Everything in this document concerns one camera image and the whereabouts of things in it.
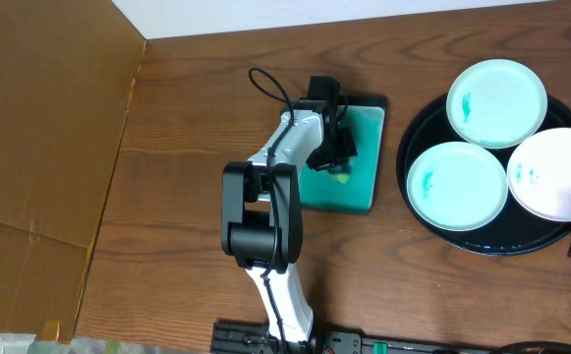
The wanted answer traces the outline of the yellow green sponge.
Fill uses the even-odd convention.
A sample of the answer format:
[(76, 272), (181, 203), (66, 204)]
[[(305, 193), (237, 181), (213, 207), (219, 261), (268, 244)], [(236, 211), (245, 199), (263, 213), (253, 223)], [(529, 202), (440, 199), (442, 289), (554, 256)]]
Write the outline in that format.
[(348, 164), (335, 165), (327, 170), (332, 180), (339, 184), (346, 184), (350, 179), (351, 166)]

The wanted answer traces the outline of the mint green plate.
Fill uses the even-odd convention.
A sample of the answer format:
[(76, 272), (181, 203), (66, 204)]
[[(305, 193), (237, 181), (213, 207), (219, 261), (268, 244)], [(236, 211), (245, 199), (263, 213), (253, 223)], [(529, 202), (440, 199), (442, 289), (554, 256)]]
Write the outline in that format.
[(465, 141), (482, 148), (511, 148), (541, 126), (547, 93), (542, 80), (527, 66), (489, 59), (455, 79), (445, 108), (452, 129)]
[(506, 173), (486, 149), (464, 142), (430, 147), (411, 165), (407, 196), (417, 215), (447, 231), (478, 229), (502, 211)]

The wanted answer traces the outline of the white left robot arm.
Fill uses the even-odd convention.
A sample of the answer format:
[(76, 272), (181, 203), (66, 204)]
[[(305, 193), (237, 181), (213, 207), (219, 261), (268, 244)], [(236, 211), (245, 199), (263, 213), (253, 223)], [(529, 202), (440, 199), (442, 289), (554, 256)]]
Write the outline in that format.
[(222, 249), (256, 284), (274, 350), (305, 353), (315, 343), (314, 312), (296, 267), (304, 233), (300, 174), (343, 166), (357, 151), (351, 131), (339, 125), (348, 103), (333, 78), (313, 76), (306, 97), (278, 99), (285, 107), (265, 145), (224, 167)]

